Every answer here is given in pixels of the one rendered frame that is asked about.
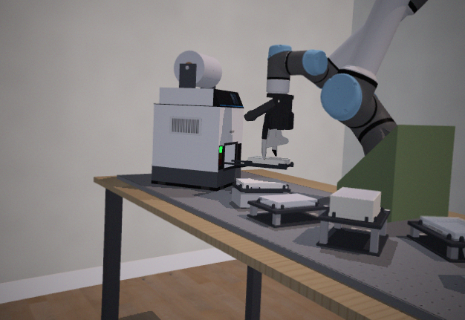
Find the dark grey rectangular frame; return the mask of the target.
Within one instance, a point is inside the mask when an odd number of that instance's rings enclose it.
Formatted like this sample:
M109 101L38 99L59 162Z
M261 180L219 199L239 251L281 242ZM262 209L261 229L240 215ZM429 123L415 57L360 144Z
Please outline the dark grey rectangular frame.
M465 241L463 236L459 237L459 241L454 241L452 240L451 234L444 236L424 226L422 220L408 221L408 225L411 226L411 229L410 235L407 235L406 237L412 239L421 246L424 246L448 262L465 263L463 252L463 248L465 248ZM420 231L427 235L419 235Z
M275 204L272 204L272 207L267 206L263 203L260 203L260 199L249 200L247 203L250 204L250 213L247 215L247 217L265 223L273 228L320 223L320 221L318 221L318 217L329 208L329 206L321 204L319 201L315 202L315 206L303 206L286 209L284 208L284 205L281 205L280 209L275 209ZM258 208L267 212L257 213ZM319 211L318 217L307 213L311 211Z

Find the light grey roll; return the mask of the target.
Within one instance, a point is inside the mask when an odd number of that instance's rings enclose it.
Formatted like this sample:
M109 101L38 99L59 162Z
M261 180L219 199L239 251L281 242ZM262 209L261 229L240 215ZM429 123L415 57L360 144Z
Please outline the light grey roll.
M179 81L180 63L191 62L196 66L196 87L212 88L216 86L222 77L222 67L220 62L211 56L187 50L181 53L174 63L174 73Z

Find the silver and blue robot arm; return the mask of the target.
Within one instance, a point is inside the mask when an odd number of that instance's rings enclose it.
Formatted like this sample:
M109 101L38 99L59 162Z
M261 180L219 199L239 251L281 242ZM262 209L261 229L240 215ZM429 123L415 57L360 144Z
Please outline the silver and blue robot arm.
M376 0L366 22L328 58L323 50L270 46L266 92L287 94L290 75L303 75L322 89L322 107L353 131L366 156L397 126L376 99L376 74L399 23L427 1Z

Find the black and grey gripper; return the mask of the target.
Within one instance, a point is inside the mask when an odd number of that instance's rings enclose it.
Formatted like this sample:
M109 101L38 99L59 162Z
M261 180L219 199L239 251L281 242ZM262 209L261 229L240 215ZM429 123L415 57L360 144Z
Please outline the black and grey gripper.
M272 151L277 157L277 146L289 143L288 138L282 136L281 130L293 130L294 121L292 112L294 95L268 93L267 97L273 98L275 106L265 111L261 137L263 160L265 160L267 148L272 147Z

